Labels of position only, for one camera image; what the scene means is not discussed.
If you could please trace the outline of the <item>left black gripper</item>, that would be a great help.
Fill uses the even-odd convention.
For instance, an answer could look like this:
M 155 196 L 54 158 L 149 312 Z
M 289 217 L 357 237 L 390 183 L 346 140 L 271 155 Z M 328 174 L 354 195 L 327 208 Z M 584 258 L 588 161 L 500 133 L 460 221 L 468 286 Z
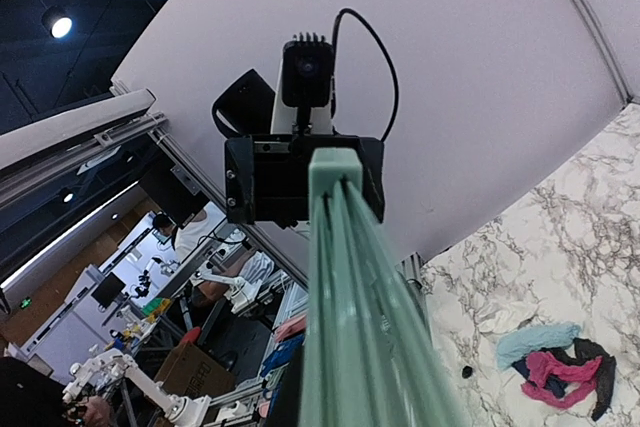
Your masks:
M 319 148 L 350 148 L 363 165 L 363 195 L 378 220 L 384 219 L 384 144 L 353 135 L 255 135 L 224 145 L 228 220 L 292 227 L 309 219 L 308 167 Z

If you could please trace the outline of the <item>green hand brush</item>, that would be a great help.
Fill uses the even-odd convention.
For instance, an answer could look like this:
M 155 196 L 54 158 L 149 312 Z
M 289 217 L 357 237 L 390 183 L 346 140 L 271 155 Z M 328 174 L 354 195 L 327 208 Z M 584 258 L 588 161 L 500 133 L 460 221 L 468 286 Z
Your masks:
M 309 168 L 302 426 L 464 426 L 429 324 L 393 262 L 349 148 Z

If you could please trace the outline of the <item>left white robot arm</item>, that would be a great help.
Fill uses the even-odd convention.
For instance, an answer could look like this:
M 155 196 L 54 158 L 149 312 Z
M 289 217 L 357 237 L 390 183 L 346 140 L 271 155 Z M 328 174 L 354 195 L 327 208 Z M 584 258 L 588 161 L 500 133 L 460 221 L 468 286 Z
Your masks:
M 274 222 L 285 229 L 309 219 L 308 166 L 318 148 L 351 148 L 363 166 L 363 196 L 384 219 L 383 143 L 353 135 L 272 134 L 276 94 L 251 69 L 212 105 L 212 118 L 225 137 L 226 215 L 235 224 Z

